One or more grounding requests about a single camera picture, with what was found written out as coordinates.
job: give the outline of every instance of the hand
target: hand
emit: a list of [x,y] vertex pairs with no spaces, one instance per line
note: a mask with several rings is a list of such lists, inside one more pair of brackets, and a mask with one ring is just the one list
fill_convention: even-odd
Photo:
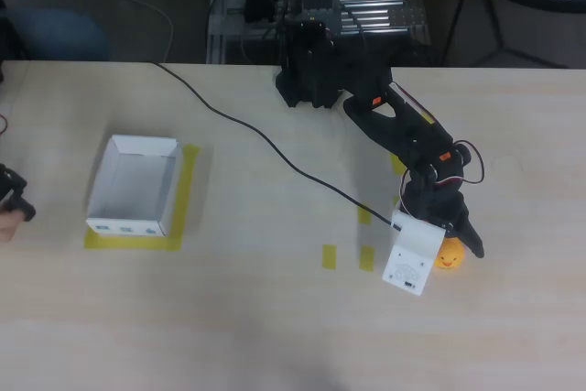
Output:
[[9,242],[16,232],[16,228],[25,220],[22,211],[0,212],[0,242]]

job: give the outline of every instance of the open cardboard box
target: open cardboard box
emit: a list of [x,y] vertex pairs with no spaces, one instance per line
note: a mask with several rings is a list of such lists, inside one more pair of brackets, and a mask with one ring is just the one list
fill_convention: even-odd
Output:
[[168,236],[182,162],[176,139],[112,136],[93,183],[88,225],[98,234]]

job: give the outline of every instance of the yellow tape marker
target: yellow tape marker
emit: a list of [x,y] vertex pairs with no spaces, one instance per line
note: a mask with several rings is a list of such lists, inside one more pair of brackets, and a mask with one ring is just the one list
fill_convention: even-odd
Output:
[[373,216],[367,210],[358,207],[358,223],[360,224],[370,224],[370,221],[373,219]]
[[336,270],[336,245],[325,244],[321,248],[321,267]]
[[199,149],[192,144],[183,146],[183,166],[177,184],[175,209],[168,237],[109,237],[99,235],[91,228],[85,234],[86,249],[155,249],[178,251],[185,228],[185,216],[190,201],[191,177]]
[[407,167],[405,167],[403,162],[401,162],[399,158],[393,153],[391,153],[391,162],[393,163],[393,172],[397,174],[397,176],[403,176],[403,173]]
[[423,119],[425,119],[428,123],[430,123],[430,124],[435,123],[435,121],[433,120],[431,115],[428,114],[427,112],[421,111],[421,116],[423,116]]
[[366,272],[374,272],[374,248],[371,246],[362,246],[360,248],[359,266]]

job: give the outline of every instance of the table surface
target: table surface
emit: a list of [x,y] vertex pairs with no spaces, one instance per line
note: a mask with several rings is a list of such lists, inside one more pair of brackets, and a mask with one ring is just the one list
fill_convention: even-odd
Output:
[[[272,67],[169,65],[294,163],[385,215],[390,158],[344,116],[289,110]],[[486,257],[433,270],[418,298],[382,282],[391,231],[293,172],[256,134],[146,64],[5,62],[0,161],[34,222],[0,246],[0,388],[494,390],[586,379],[585,71],[397,69],[481,149],[464,187]],[[178,252],[85,250],[109,135],[201,148]],[[470,176],[478,169],[472,167]],[[338,249],[321,268],[323,244]],[[375,248],[375,271],[358,267]]]

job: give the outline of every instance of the small orange ball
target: small orange ball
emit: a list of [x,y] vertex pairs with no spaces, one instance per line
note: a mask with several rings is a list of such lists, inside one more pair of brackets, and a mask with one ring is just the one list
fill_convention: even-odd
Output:
[[455,269],[466,257],[466,248],[458,238],[444,238],[436,256],[435,267]]

